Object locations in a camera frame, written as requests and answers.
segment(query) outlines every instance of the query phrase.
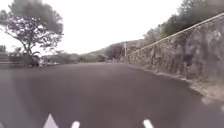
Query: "green foliage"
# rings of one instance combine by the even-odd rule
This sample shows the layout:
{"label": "green foliage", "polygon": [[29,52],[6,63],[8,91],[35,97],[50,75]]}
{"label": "green foliage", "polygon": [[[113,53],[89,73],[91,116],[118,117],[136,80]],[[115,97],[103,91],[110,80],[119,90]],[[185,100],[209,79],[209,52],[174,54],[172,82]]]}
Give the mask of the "green foliage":
{"label": "green foliage", "polygon": [[122,43],[113,44],[106,49],[105,54],[109,60],[120,59],[120,57],[124,56],[125,49]]}
{"label": "green foliage", "polygon": [[53,48],[61,41],[62,18],[51,6],[14,0],[9,8],[9,12],[0,12],[2,30],[19,40],[28,55],[38,53],[34,47]]}
{"label": "green foliage", "polygon": [[165,23],[166,36],[191,27],[199,22],[224,12],[223,0],[183,0],[179,13]]}

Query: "stone wall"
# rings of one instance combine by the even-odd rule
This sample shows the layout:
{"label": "stone wall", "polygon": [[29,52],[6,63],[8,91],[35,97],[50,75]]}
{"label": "stone wall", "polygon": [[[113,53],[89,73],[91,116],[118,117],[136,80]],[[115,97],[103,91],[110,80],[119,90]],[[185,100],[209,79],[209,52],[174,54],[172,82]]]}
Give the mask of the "stone wall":
{"label": "stone wall", "polygon": [[126,63],[188,79],[224,78],[224,14],[137,50]]}

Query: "white road marking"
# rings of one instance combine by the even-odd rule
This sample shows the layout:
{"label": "white road marking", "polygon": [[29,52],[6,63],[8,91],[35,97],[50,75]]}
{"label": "white road marking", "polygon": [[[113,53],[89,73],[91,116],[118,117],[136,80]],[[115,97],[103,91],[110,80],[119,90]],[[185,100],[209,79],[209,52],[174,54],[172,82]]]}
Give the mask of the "white road marking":
{"label": "white road marking", "polygon": [[152,126],[151,121],[148,120],[148,119],[146,119],[146,120],[143,121],[143,125],[145,126],[145,128],[154,128],[154,127]]}
{"label": "white road marking", "polygon": [[58,128],[51,114],[49,114],[47,121],[44,124],[44,128]]}
{"label": "white road marking", "polygon": [[72,124],[72,127],[71,128],[79,128],[80,127],[80,123],[78,121],[75,121],[73,124]]}

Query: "sky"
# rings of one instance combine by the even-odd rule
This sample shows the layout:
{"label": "sky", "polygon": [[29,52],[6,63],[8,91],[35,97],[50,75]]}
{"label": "sky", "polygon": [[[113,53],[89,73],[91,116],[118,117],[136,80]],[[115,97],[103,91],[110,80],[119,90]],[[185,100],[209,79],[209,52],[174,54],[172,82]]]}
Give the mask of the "sky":
{"label": "sky", "polygon": [[[177,12],[182,0],[42,0],[63,17],[64,37],[58,50],[88,53],[143,35]],[[6,9],[12,0],[1,0]],[[0,32],[0,44],[11,51],[20,43]]]}

